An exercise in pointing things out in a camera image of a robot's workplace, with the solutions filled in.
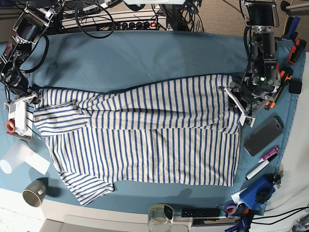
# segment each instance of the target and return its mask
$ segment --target blue table cover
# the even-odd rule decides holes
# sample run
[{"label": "blue table cover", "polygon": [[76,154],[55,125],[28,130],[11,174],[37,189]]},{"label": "blue table cover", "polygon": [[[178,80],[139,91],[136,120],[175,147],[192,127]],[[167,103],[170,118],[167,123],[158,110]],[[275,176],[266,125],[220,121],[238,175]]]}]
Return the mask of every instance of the blue table cover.
[{"label": "blue table cover", "polygon": [[[212,73],[241,74],[246,65],[246,52],[241,37],[208,33],[168,32],[168,31],[115,31],[112,36],[95,40],[83,34],[49,36],[50,48],[44,64],[30,77],[30,83],[42,87],[63,87],[107,93],[122,89],[163,81],[173,78]],[[35,66],[44,50],[42,39],[33,55],[22,66],[29,69]],[[278,42],[277,59],[280,67],[287,65],[292,41]],[[3,51],[5,44],[0,44]],[[305,52],[294,69],[295,78],[302,78]],[[0,102],[5,100],[4,88],[0,86]],[[279,117],[284,133],[255,157],[243,148],[233,187],[188,186],[181,184],[152,184],[133,181],[115,183],[115,192],[100,197],[87,207],[130,213],[147,213],[150,206],[169,203],[176,209],[183,207],[215,207],[231,200],[230,195],[249,185],[259,176],[274,172],[280,164],[291,129],[297,95],[284,90],[274,109],[258,113],[253,128],[241,129],[243,144],[252,132],[273,116]],[[7,135],[4,123],[7,111],[0,113],[0,158],[13,145],[16,138]],[[278,145],[280,152],[262,172],[250,181],[246,173],[254,167],[263,152]],[[48,159],[48,149],[44,141],[33,136],[29,147]],[[22,192],[33,180],[44,177],[26,163],[12,174],[0,170],[0,188]],[[58,177],[51,164],[45,177],[53,190],[47,199],[79,205],[73,194]]]}]

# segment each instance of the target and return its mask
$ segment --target white paper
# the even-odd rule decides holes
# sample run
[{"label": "white paper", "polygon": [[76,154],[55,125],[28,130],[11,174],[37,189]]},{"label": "white paper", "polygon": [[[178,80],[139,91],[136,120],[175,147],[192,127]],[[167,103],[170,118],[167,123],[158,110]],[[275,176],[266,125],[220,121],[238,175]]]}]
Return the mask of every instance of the white paper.
[{"label": "white paper", "polygon": [[47,161],[35,152],[33,152],[33,154],[28,157],[25,162],[43,175],[46,175],[48,167],[50,165],[49,161]]}]

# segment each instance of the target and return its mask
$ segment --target red circle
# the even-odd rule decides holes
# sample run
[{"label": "red circle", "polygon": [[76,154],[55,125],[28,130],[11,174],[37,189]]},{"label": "red circle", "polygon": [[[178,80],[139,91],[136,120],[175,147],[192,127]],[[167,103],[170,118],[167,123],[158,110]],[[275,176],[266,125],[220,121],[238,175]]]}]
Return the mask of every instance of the red circle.
[{"label": "red circle", "polygon": [[5,123],[5,128],[9,133],[14,133],[15,132],[15,122],[14,119],[10,119]]}]

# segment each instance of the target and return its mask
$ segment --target marker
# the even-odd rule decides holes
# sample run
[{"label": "marker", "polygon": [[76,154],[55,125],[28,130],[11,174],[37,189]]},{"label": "marker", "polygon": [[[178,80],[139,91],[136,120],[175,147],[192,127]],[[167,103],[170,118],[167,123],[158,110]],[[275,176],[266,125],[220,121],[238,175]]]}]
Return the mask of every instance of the marker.
[{"label": "marker", "polygon": [[274,146],[266,155],[264,155],[260,160],[259,163],[267,160],[268,158],[272,157],[273,155],[277,154],[279,151],[279,148],[277,146]]},{"label": "marker", "polygon": [[263,168],[265,168],[275,157],[277,154],[273,155],[272,157],[268,158],[264,162],[262,162],[259,166],[257,166],[252,172],[250,172],[246,179],[250,180],[252,177],[254,177],[256,174],[258,174]]}]

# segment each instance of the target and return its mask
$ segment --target smartphone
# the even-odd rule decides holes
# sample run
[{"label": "smartphone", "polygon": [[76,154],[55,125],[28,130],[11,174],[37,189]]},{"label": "smartphone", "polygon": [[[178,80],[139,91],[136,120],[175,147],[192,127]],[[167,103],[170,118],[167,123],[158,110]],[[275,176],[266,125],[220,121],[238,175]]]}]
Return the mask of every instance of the smartphone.
[{"label": "smartphone", "polygon": [[256,133],[246,139],[243,143],[243,146],[250,155],[255,156],[264,147],[270,144],[270,142],[277,138],[282,132],[282,126],[278,120],[273,117]]}]

